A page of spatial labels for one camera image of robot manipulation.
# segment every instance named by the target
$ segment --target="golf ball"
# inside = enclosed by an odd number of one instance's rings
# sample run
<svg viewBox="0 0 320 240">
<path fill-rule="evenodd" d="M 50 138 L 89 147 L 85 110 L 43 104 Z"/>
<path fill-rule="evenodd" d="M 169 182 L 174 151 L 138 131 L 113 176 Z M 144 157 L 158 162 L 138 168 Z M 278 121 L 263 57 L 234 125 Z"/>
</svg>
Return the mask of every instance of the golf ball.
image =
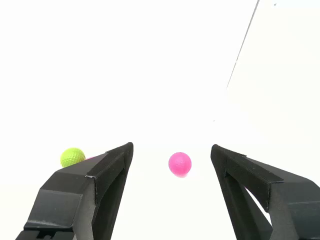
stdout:
<svg viewBox="0 0 320 240">
<path fill-rule="evenodd" d="M 69 167 L 73 164 L 77 164 L 85 160 L 85 154 L 79 148 L 68 148 L 60 157 L 60 164 L 63 168 Z"/>
</svg>

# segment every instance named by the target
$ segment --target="white surface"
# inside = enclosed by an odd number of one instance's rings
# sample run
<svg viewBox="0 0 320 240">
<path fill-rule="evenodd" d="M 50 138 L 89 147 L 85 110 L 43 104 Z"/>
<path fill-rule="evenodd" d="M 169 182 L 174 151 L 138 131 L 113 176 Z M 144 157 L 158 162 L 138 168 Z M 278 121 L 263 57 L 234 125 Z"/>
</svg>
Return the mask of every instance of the white surface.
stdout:
<svg viewBox="0 0 320 240">
<path fill-rule="evenodd" d="M 227 96 L 255 0 L 2 1 L 1 238 L 68 147 L 134 143 L 113 240 L 235 239 L 214 143 L 317 182 L 319 10 L 261 1 Z"/>
</svg>

